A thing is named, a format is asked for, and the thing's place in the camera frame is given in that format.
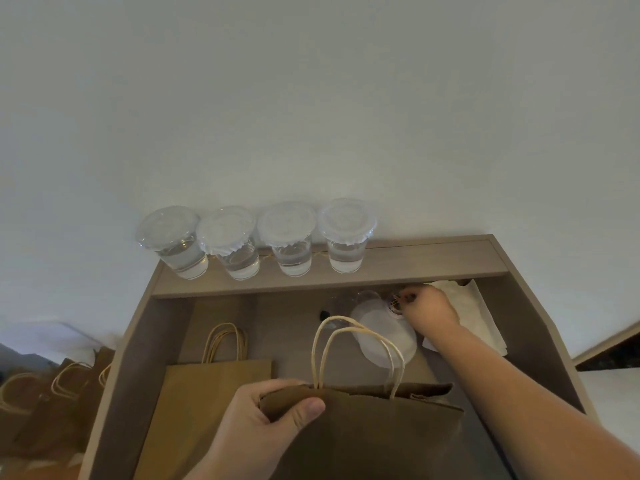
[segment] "wooden shelf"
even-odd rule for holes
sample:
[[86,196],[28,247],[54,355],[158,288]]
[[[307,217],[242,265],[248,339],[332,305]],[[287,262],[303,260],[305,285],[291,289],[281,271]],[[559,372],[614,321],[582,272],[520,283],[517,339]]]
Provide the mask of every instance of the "wooden shelf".
[[184,280],[167,266],[163,266],[152,295],[156,298],[183,298],[345,285],[454,280],[506,273],[508,268],[489,236],[479,235],[402,241],[400,245],[372,242],[365,252],[362,267],[349,274],[334,271],[326,252],[315,253],[311,269],[299,278],[286,276],[275,258],[269,255],[261,257],[258,274],[245,281],[231,278],[215,259],[210,260],[207,272],[195,280]]

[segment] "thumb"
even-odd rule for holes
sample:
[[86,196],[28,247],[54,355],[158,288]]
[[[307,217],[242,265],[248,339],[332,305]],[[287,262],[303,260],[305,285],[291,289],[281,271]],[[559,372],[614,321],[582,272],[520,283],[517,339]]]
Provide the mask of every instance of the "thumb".
[[287,448],[302,429],[324,412],[324,401],[319,397],[308,397],[287,411],[273,423],[279,431],[278,439]]

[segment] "plastic cup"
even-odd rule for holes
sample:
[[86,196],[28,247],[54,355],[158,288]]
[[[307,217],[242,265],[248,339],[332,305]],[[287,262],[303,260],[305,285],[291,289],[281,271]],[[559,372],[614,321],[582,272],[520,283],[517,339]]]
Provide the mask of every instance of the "plastic cup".
[[377,223],[369,205],[354,198],[332,200],[320,210],[318,229],[326,239],[334,270],[353,273],[360,268],[367,240]]
[[200,218],[188,207],[174,205],[152,212],[140,222],[136,241],[155,251],[178,276],[187,280],[204,274],[209,259],[196,240]]
[[246,280],[260,270],[254,229],[252,213],[233,205],[201,218],[196,234],[201,249],[216,256],[229,276],[235,280]]
[[260,238],[271,247],[283,273],[293,278],[311,268],[311,233],[316,211],[303,202],[281,202],[265,210],[258,219]]

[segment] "plastic cup lid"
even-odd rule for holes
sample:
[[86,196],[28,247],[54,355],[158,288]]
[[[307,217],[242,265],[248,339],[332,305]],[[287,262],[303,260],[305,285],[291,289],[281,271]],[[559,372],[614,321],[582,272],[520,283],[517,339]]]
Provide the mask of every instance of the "plastic cup lid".
[[244,246],[253,229],[255,218],[252,213],[239,205],[231,205],[201,218],[196,234],[204,252],[229,256]]
[[153,211],[136,229],[136,241],[146,249],[161,251],[188,238],[200,218],[190,208],[173,205]]
[[272,248],[304,241],[316,227],[316,211],[304,202],[281,202],[258,219],[261,240]]
[[338,244],[359,244],[366,241],[378,221],[363,200],[338,198],[318,212],[318,229],[329,241]]

